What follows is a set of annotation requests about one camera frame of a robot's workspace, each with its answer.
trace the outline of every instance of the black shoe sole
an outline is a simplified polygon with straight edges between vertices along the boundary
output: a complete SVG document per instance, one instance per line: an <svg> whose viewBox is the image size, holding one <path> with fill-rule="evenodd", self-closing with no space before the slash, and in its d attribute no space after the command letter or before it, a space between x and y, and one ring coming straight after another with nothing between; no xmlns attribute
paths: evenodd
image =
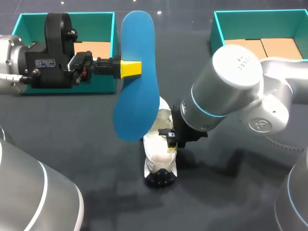
<svg viewBox="0 0 308 231"><path fill-rule="evenodd" d="M164 188L172 185L176 178L173 172L168 172L166 169L161 168L156 173L150 173L145 178L145 183L149 187Z"/></svg>

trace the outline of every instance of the gray robot arm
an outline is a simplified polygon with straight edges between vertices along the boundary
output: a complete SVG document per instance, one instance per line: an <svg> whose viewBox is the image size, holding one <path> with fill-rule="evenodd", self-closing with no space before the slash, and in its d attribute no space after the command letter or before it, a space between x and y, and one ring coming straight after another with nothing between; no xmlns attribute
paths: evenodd
<svg viewBox="0 0 308 231"><path fill-rule="evenodd" d="M172 108L179 147L207 136L230 113L263 134L283 130L291 103L308 103L308 62L268 58L228 45L215 52L189 94Z"/></svg>

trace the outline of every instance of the dark gray surface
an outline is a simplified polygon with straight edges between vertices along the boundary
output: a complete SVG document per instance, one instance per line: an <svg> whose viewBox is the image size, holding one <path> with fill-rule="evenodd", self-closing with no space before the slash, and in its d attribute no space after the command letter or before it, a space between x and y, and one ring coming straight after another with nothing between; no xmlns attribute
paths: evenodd
<svg viewBox="0 0 308 231"><path fill-rule="evenodd" d="M209 58L207 40L214 10L307 6L306 0L64 0L63 5L60 0L21 0L15 5L14 1L1 3L0 33L11 33L18 13L116 11L120 30L128 11L146 10L157 32L161 96L172 104L188 92ZM297 153L282 155L276 146L262 148L268 143L256 142L231 116L209 139L191 143L180 152L179 177L173 187L150 190L143 184L141 143L123 142L113 132L115 102L116 95L0 97L0 124L16 146L80 188L85 201L84 231L277 228L273 199ZM288 144L306 145L307 113L306 107L294 106L286 131L276 137ZM230 153L231 144L236 148L241 141L258 154L246 155L237 178L208 170L207 164L219 161L221 153Z"/></svg>

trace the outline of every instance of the white cable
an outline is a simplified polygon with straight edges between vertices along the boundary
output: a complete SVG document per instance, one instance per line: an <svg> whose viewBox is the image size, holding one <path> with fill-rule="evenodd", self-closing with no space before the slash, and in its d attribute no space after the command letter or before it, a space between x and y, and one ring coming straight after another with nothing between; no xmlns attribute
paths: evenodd
<svg viewBox="0 0 308 231"><path fill-rule="evenodd" d="M22 77L22 75L0 74L0 80L7 80L13 83L18 83Z"/></svg>

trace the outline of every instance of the black mount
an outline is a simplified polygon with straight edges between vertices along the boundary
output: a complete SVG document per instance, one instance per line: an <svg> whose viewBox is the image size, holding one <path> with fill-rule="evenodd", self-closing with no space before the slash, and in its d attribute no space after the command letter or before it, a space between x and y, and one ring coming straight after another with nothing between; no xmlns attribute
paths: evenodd
<svg viewBox="0 0 308 231"><path fill-rule="evenodd" d="M175 130L170 129L170 128L159 129L158 135L166 137L168 148L174 148L177 146L178 141L175 136Z"/></svg>
<svg viewBox="0 0 308 231"><path fill-rule="evenodd" d="M184 148L187 142L198 141L201 137L207 137L206 131L194 130L186 124L180 110L181 103L181 99L176 100L171 109L173 129L178 148Z"/></svg>
<svg viewBox="0 0 308 231"><path fill-rule="evenodd" d="M91 75L120 77L121 57L93 60L92 53L78 52L74 42L78 33L72 28L67 13L49 13L45 21L45 42L36 42L25 49L27 78L21 82L32 88L71 88L80 83L90 83Z"/></svg>

